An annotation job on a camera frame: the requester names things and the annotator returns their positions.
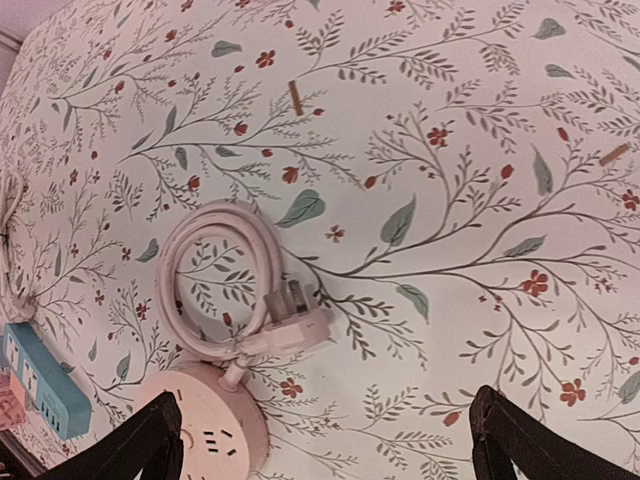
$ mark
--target bed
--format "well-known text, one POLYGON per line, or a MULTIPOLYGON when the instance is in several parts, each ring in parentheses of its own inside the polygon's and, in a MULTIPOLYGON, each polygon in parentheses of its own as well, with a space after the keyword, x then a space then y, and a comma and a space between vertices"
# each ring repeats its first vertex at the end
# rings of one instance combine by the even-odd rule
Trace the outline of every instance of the bed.
MULTIPOLYGON (((27 181, 12 282, 93 415, 67 442, 37 412, 15 434, 59 464, 190 359, 156 314, 157 253, 224 198, 274 224, 334 318, 335 343, 251 366, 258 479, 471 478, 483 384, 637 472, 639 19, 610 0, 72 3, 25 41, 0 146, 27 181)), ((195 245, 176 308, 237 335, 251 268, 195 245)))

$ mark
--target mattress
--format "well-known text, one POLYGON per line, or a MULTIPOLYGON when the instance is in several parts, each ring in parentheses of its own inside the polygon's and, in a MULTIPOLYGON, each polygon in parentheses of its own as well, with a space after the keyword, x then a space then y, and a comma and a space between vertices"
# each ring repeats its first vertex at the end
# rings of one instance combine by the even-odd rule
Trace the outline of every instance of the mattress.
MULTIPOLYGON (((47 20, 0 101, 2 168, 27 181, 12 282, 93 415, 62 442, 31 412, 21 442, 59 464, 190 359, 157 315, 157 253, 228 199, 333 317, 334 343, 250 368, 257 478, 472 478, 484 384, 638 471, 638 10, 78 0, 47 20)), ((251 272, 203 240, 176 308, 237 335, 251 272)))

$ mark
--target leaf print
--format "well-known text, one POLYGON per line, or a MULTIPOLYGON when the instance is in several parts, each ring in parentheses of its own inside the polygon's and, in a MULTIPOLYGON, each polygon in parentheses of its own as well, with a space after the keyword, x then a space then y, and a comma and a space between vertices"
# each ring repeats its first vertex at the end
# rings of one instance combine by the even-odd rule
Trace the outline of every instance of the leaf print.
POLYGON ((89 76, 87 77, 87 79, 84 81, 84 83, 82 84, 82 88, 87 88, 91 82, 93 82, 93 77, 96 76, 96 72, 98 71, 98 67, 94 68, 91 73, 89 74, 89 76))
POLYGON ((16 279, 16 289, 18 291, 20 291, 20 289, 22 288, 23 278, 24 278, 24 270, 20 270, 20 275, 18 275, 18 278, 16 279))
POLYGON ((213 46, 213 50, 211 51, 211 56, 213 58, 223 57, 225 55, 229 55, 234 52, 241 52, 242 47, 236 43, 225 42, 224 40, 219 40, 213 46))
POLYGON ((58 255, 56 256, 56 266, 53 271, 53 274, 56 277, 60 276, 60 269, 62 268, 62 250, 58 249, 58 255))
POLYGON ((72 367, 67 362, 61 362, 60 366, 62 367, 62 370, 64 371, 64 373, 66 373, 67 375, 76 369, 76 367, 72 367))
POLYGON ((216 147, 216 153, 218 155, 220 155, 221 157, 225 157, 225 158, 226 157, 239 157, 240 156, 240 154, 238 154, 238 153, 236 153, 236 152, 234 152, 232 150, 229 150, 228 148, 223 147, 222 145, 219 145, 219 146, 216 147))
POLYGON ((124 67, 126 67, 127 65, 129 65, 128 63, 123 63, 122 65, 118 65, 116 68, 114 68, 113 70, 111 70, 111 73, 109 74, 110 77, 113 77, 114 75, 117 75, 120 71, 122 71, 122 69, 124 67))
POLYGON ((636 70, 640 71, 640 62, 638 62, 635 58, 631 57, 622 57, 622 59, 627 62, 629 65, 635 67, 636 70))
POLYGON ((73 107, 70 103, 67 102, 67 113, 64 115, 64 121, 62 123, 62 131, 66 132, 67 127, 69 126, 69 120, 71 120, 71 112, 73 112, 73 107))
POLYGON ((89 360, 93 362, 97 356, 98 356, 98 339, 96 338, 93 341, 93 346, 91 347, 91 350, 89 350, 89 360))
POLYGON ((567 31, 553 18, 545 18, 540 24, 538 32, 533 36, 538 40, 547 40, 548 38, 564 35, 567 31))
POLYGON ((554 65, 553 63, 550 63, 549 65, 546 65, 544 67, 544 69, 546 70, 547 75, 549 75, 552 78, 556 78, 556 77, 575 78, 573 75, 571 75, 564 68, 559 67, 558 65, 554 65))
POLYGON ((304 190, 293 201, 289 210, 276 223, 280 228, 291 228, 299 223, 311 220, 324 213, 326 205, 315 190, 304 190))
POLYGON ((544 161, 542 155, 535 147, 535 145, 531 145, 536 152, 535 159, 533 160, 533 171, 536 175, 536 180, 538 181, 538 194, 540 196, 545 196, 548 193, 551 193, 553 190, 553 175, 551 174, 551 170, 547 165, 547 162, 544 161))
POLYGON ((415 210, 416 197, 414 195, 413 199, 409 203, 389 217, 382 227, 380 239, 392 247, 400 245, 403 242, 404 237, 409 232, 415 210))
POLYGON ((133 12, 129 12, 129 14, 126 17, 124 17, 122 20, 120 20, 118 22, 117 28, 121 28, 126 23, 126 21, 129 20, 129 17, 131 16, 132 13, 133 12))
POLYGON ((40 105, 40 97, 38 97, 38 99, 36 100, 36 102, 33 104, 33 107, 31 107, 31 111, 29 113, 33 113, 36 111, 36 108, 38 108, 38 105, 40 105))
POLYGON ((122 360, 120 360, 120 362, 118 363, 118 366, 116 367, 116 375, 123 382, 127 379, 127 375, 129 375, 130 363, 131 363, 131 352, 129 352, 129 355, 127 355, 122 360))
POLYGON ((155 258, 156 255, 158 255, 159 250, 160 250, 160 247, 158 246, 158 240, 155 238, 152 238, 149 241, 149 246, 147 247, 147 249, 144 251, 142 255, 136 258, 136 260, 141 263, 147 263, 149 260, 152 260, 153 258, 155 258))
POLYGON ((398 285, 396 288, 403 297, 409 299, 418 313, 425 319, 427 325, 429 324, 429 300, 427 297, 413 285, 398 285))
POLYGON ((509 250, 504 252, 504 256, 516 258, 516 257, 523 257, 525 255, 529 255, 530 253, 533 253, 536 250, 538 250, 544 244, 545 238, 546 238, 546 235, 542 237, 527 238, 526 240, 523 240, 515 247, 510 248, 509 250))
POLYGON ((136 143, 134 143, 133 146, 131 147, 131 150, 135 150, 137 148, 140 148, 142 145, 144 145, 144 142, 149 140, 149 137, 151 136, 152 133, 153 132, 147 133, 144 137, 142 137, 140 140, 138 140, 136 143))
POLYGON ((640 372, 636 372, 627 378, 620 390, 618 390, 618 396, 622 400, 622 404, 627 405, 636 398, 638 391, 640 391, 640 372))
POLYGON ((183 147, 176 148, 176 158, 182 169, 186 170, 188 166, 187 151, 183 147))
POLYGON ((162 135, 163 137, 166 137, 167 135, 169 135, 171 132, 173 132, 173 129, 176 126, 176 115, 178 114, 178 107, 176 105, 173 106, 173 108, 171 109, 171 111, 169 112, 169 115, 167 115, 167 121, 165 122, 165 129, 164 129, 164 134, 162 135))

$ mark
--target red flower print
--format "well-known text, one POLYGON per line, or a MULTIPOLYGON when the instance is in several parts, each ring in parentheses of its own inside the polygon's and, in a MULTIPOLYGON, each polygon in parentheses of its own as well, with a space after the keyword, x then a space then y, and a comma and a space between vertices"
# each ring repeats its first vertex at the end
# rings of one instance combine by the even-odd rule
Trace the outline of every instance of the red flower print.
POLYGON ((140 319, 140 321, 147 319, 147 312, 149 311, 149 308, 150 308, 150 307, 147 307, 147 302, 144 302, 144 304, 139 303, 138 306, 136 307, 136 315, 138 315, 138 318, 140 319))
POLYGON ((442 423, 444 423, 445 427, 450 427, 451 425, 456 423, 459 418, 460 418, 460 412, 451 412, 449 415, 447 415, 444 418, 444 421, 442 423))
POLYGON ((367 178, 367 180, 364 182, 365 188, 372 188, 376 184, 377 179, 378 177, 376 176, 367 178))
POLYGON ((291 185, 298 181, 298 169, 296 167, 284 168, 284 175, 282 175, 282 181, 291 185))
POLYGON ((391 5, 389 6, 389 8, 387 8, 387 12, 395 15, 396 13, 401 13, 402 10, 404 10, 404 2, 401 2, 400 0, 391 0, 390 3, 391 5))
POLYGON ((275 56, 276 56, 275 50, 271 50, 269 53, 262 52, 258 57, 258 59, 256 60, 256 63, 258 64, 258 68, 270 67, 271 65, 273 65, 274 63, 273 57, 275 56))
POLYGON ((187 0, 186 2, 184 2, 181 6, 182 8, 182 13, 186 12, 187 10, 189 10, 191 7, 193 7, 193 0, 187 0))
POLYGON ((627 193, 622 195, 622 201, 624 202, 624 208, 628 208, 629 210, 636 211, 638 205, 640 205, 640 198, 637 195, 634 195, 631 189, 627 190, 627 193))
POLYGON ((334 225, 331 227, 331 233, 325 233, 324 236, 333 238, 333 243, 340 243, 340 239, 344 237, 344 229, 340 228, 339 225, 334 225))
POLYGON ((100 290, 96 290, 96 303, 101 307, 102 302, 104 302, 104 294, 100 293, 100 290))
POLYGON ((573 407, 578 400, 581 402, 586 397, 586 392, 580 388, 582 380, 576 378, 573 383, 562 384, 562 394, 560 394, 560 400, 567 402, 569 407, 573 407))
POLYGON ((507 178, 509 178, 512 173, 513 173, 513 167, 511 165, 505 165, 504 167, 502 167, 502 170, 500 170, 500 176, 502 177, 503 180, 506 180, 507 178))
POLYGON ((531 295, 537 297, 549 289, 548 281, 549 277, 547 277, 546 273, 538 273, 537 270, 532 270, 531 280, 522 282, 522 289, 525 292, 531 292, 531 295))
POLYGON ((564 128, 562 127, 558 128, 558 135, 560 135, 560 138, 563 139, 565 142, 569 141, 569 135, 567 135, 567 132, 564 128))
POLYGON ((198 188, 200 188, 200 177, 197 175, 194 175, 189 179, 188 185, 189 185, 189 190, 192 192, 195 192, 196 190, 198 190, 198 188))
POLYGON ((247 133, 248 129, 249 129, 249 125, 247 125, 246 123, 242 123, 242 122, 239 122, 235 127, 233 127, 233 131, 239 137, 241 137, 242 135, 247 133))
POLYGON ((296 398, 299 393, 304 391, 300 385, 296 385, 293 378, 287 378, 287 381, 282 382, 280 387, 282 388, 282 394, 291 398, 296 398))
POLYGON ((449 132, 444 128, 440 130, 440 129, 437 129, 436 127, 433 127, 431 131, 427 133, 427 138, 429 139, 429 143, 431 145, 438 146, 438 147, 446 147, 447 142, 445 141, 445 138, 447 138, 448 134, 449 132))

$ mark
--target pink object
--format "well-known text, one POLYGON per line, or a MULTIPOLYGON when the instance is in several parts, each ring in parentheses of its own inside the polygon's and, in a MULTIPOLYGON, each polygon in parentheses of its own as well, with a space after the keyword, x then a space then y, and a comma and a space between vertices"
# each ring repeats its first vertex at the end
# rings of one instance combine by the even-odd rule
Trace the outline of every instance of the pink object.
POLYGON ((28 410, 27 391, 24 389, 24 387, 20 383, 20 380, 18 380, 18 377, 16 377, 16 374, 13 373, 13 370, 11 371, 11 375, 9 378, 9 386, 11 387, 11 391, 13 392, 13 394, 18 399, 18 402, 20 402, 20 405, 22 406, 23 410, 26 412, 28 410))
POLYGON ((276 239, 267 224, 241 205, 211 202, 187 215, 167 239, 159 267, 156 288, 160 316, 178 337, 180 345, 198 357, 210 361, 232 360, 222 387, 233 392, 246 371, 250 356, 288 354, 317 345, 330 337, 326 312, 313 309, 290 315, 282 288, 282 258, 276 239), (195 242, 207 237, 225 237, 253 258, 256 278, 256 302, 246 328, 223 342, 204 340, 188 325, 175 308, 175 272, 182 256, 195 242), (265 297, 273 298, 275 316, 269 318, 265 297))
POLYGON ((221 387, 223 370, 185 363, 147 379, 136 410, 158 394, 172 392, 182 412, 184 463, 181 478, 245 480, 264 464, 269 451, 267 425, 255 400, 238 384, 221 387))
POLYGON ((11 390, 9 376, 0 377, 0 430, 15 427, 25 420, 25 410, 11 390))

